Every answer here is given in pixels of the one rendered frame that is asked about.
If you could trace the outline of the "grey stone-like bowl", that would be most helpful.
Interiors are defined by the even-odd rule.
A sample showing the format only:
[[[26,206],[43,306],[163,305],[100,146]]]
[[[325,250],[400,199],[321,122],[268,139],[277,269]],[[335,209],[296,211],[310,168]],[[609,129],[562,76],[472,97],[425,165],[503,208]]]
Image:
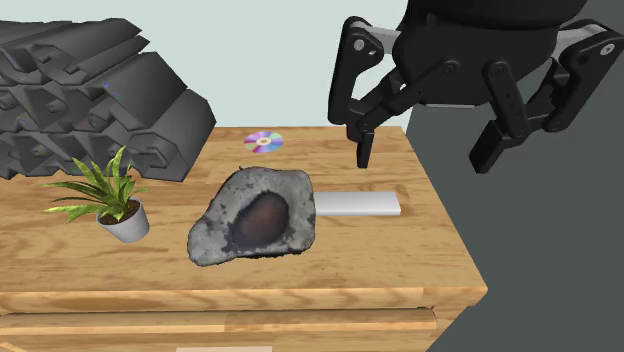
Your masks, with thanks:
[[[231,174],[188,234],[198,266],[236,258],[299,255],[315,241],[312,182],[302,170],[241,168]]]

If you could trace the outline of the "dark grey stacked angular blocks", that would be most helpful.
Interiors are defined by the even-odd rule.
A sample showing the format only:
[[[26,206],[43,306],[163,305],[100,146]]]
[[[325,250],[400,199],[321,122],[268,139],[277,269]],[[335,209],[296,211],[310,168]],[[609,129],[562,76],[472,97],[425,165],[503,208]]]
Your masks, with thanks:
[[[78,162],[181,182],[216,119],[122,18],[0,20],[0,177],[77,175]]]

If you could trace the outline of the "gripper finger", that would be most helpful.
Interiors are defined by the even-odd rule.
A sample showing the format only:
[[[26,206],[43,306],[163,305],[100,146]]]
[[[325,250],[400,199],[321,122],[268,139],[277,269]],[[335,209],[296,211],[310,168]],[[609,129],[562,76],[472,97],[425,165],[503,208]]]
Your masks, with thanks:
[[[387,53],[398,61],[398,51],[410,45],[408,30],[389,30],[372,26],[361,17],[351,16],[343,24],[328,98],[328,120],[346,127],[347,138],[357,144],[357,166],[366,168],[375,129],[389,118],[398,116],[420,103],[433,84],[453,77],[459,62],[443,58],[410,80],[411,64],[399,64],[387,73],[365,97],[352,97],[357,77],[381,63]]]
[[[496,118],[469,153],[474,170],[488,172],[504,150],[522,145],[537,130],[567,129],[622,52],[624,35],[597,21],[563,27],[549,70],[527,102],[520,96],[511,64],[504,59],[488,62],[482,76]]]

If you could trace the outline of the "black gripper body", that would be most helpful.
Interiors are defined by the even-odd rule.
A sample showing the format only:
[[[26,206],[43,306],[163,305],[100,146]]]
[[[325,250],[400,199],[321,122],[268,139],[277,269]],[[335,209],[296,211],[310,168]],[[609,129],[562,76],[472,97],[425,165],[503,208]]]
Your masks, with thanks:
[[[483,67],[503,59],[522,79],[552,54],[559,27],[588,0],[408,0],[393,48],[407,86],[447,59],[459,66],[420,89],[422,104],[474,105],[490,99]]]

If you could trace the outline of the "wooden chest of drawers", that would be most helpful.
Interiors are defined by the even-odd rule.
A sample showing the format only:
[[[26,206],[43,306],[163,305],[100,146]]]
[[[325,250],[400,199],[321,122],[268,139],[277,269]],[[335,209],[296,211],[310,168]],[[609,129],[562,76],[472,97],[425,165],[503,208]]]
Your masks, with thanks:
[[[398,127],[357,168],[337,127],[245,149],[217,128],[181,183],[139,179],[150,231],[125,244],[53,212],[63,173],[0,179],[0,352],[426,352],[487,287]],[[242,167],[301,169],[317,191],[392,191],[401,212],[320,217],[300,255],[199,267],[187,235]]]

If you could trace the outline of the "shiny rainbow disc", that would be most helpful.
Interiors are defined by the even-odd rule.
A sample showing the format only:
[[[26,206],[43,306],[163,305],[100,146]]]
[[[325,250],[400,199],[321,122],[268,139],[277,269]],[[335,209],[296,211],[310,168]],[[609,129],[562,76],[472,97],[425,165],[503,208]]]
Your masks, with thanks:
[[[258,154],[270,153],[279,149],[284,143],[284,138],[277,132],[259,131],[247,136],[244,147]]]

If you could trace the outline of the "white flat slab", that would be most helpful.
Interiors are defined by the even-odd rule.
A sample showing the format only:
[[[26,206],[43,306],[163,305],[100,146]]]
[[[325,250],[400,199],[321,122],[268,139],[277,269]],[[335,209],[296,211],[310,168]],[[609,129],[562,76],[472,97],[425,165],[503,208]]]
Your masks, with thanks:
[[[399,216],[401,207],[395,192],[315,192],[318,216]]]

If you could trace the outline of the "green plant in white pot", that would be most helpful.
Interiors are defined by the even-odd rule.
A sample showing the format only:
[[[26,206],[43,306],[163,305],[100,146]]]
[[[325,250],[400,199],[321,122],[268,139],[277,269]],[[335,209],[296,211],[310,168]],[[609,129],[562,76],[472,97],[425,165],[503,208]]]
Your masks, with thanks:
[[[96,222],[107,232],[123,243],[134,243],[143,239],[150,230],[150,224],[142,201],[137,193],[146,188],[135,188],[136,181],[127,173],[132,167],[129,163],[126,174],[122,175],[122,157],[126,146],[122,146],[109,160],[104,170],[95,162],[88,167],[82,161],[73,158],[74,164],[86,177],[87,181],[62,181],[42,184],[42,187],[70,189],[80,196],[61,197],[55,202],[84,201],[84,204],[61,205],[45,209],[45,213],[65,213],[66,223],[95,214]]]

